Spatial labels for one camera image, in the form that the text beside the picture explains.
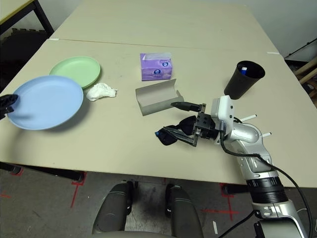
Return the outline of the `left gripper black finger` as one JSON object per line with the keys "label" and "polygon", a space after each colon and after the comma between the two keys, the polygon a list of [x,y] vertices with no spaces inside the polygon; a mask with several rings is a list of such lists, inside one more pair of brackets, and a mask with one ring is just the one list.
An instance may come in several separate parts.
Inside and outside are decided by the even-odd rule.
{"label": "left gripper black finger", "polygon": [[11,105],[13,105],[17,99],[18,99],[18,95],[16,94],[7,94],[4,96],[0,97],[0,106],[1,107],[10,107]]}
{"label": "left gripper black finger", "polygon": [[13,108],[12,107],[1,108],[0,109],[0,120],[5,118],[5,115],[8,114],[8,113],[11,113],[11,112],[13,112]]}

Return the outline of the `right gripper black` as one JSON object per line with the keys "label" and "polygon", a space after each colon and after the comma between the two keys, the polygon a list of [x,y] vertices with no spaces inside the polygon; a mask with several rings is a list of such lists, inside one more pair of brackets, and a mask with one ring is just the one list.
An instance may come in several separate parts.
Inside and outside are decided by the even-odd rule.
{"label": "right gripper black", "polygon": [[194,135],[186,135],[183,131],[168,126],[163,127],[166,133],[193,147],[197,146],[199,138],[216,140],[219,132],[215,128],[215,122],[211,118],[211,115],[205,114],[206,104],[173,102],[170,105],[183,111],[198,112],[198,114],[194,126]]}

